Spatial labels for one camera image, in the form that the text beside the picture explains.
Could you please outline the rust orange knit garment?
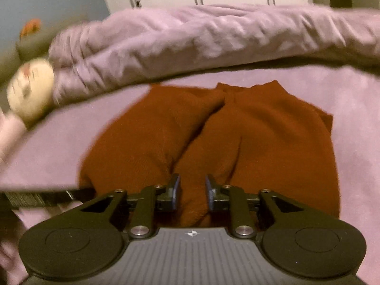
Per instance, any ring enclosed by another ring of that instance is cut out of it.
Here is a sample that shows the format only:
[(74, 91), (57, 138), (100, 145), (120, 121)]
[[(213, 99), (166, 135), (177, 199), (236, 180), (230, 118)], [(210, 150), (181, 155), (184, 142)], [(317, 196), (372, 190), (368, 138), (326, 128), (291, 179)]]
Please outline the rust orange knit garment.
[(339, 216), (333, 118), (272, 81), (250, 88), (154, 85), (86, 154), (79, 186), (130, 194), (180, 176), (175, 227), (208, 227), (205, 179), (271, 189)]

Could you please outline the lilac bed sheet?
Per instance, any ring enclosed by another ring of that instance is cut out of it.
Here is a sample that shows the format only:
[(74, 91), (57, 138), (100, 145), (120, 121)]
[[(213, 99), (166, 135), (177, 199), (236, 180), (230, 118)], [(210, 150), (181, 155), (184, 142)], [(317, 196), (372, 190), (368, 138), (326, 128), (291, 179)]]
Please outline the lilac bed sheet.
[[(176, 86), (250, 87), (279, 82), (334, 117), (332, 140), (341, 218), (365, 236), (359, 276), (379, 283), (379, 70), (283, 59), (171, 79)], [(1, 189), (70, 189), (81, 158), (101, 130), (148, 91), (135, 85), (57, 109), (27, 132), (1, 166)]]

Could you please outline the pink unicorn plush toy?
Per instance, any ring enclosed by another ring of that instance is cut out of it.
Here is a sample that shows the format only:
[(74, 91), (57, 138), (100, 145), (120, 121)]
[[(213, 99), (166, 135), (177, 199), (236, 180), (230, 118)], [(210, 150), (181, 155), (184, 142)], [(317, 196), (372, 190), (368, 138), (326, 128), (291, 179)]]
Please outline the pink unicorn plush toy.
[(24, 122), (13, 111), (4, 113), (1, 110), (1, 164), (4, 164), (8, 154), (25, 132)]

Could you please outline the cream round-head plush doll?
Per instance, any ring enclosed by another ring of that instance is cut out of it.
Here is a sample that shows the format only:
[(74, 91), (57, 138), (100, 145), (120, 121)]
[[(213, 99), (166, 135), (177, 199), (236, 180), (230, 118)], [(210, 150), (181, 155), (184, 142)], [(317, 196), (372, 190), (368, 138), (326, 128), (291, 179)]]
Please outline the cream round-head plush doll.
[(51, 108), (55, 74), (46, 59), (24, 63), (8, 83), (6, 96), (10, 110), (25, 124), (32, 124)]

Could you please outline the olive green upholstered headboard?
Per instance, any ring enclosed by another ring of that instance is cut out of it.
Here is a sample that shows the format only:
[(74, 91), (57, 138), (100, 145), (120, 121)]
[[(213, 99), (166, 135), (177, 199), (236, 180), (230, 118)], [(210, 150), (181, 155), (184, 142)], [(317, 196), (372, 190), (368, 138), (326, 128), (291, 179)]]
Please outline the olive green upholstered headboard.
[(54, 37), (69, 26), (88, 20), (85, 13), (75, 14), (42, 27), (40, 31), (23, 37), (14, 45), (1, 49), (1, 109), (6, 113), (10, 106), (6, 97), (6, 88), (19, 67), (34, 58), (46, 57)]

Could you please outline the orange plush toy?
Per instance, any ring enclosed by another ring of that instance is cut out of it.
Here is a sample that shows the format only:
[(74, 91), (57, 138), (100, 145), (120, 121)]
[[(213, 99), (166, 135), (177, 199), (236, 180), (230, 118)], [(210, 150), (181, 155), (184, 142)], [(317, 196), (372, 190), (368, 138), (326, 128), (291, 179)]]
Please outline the orange plush toy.
[(30, 19), (22, 27), (20, 34), (19, 34), (19, 39), (22, 39), (23, 37), (26, 37), (26, 36), (31, 35), (33, 33), (36, 33), (40, 30), (41, 30), (41, 20), (38, 18)]

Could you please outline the rolled lilac duvet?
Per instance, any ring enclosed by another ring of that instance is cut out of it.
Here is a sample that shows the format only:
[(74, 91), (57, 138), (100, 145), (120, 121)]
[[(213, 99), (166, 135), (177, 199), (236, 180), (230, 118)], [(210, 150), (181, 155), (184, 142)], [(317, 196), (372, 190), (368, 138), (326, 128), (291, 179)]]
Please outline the rolled lilac duvet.
[(310, 57), (379, 65), (379, 11), (200, 5), (115, 12), (73, 25), (49, 48), (62, 106), (179, 74)]

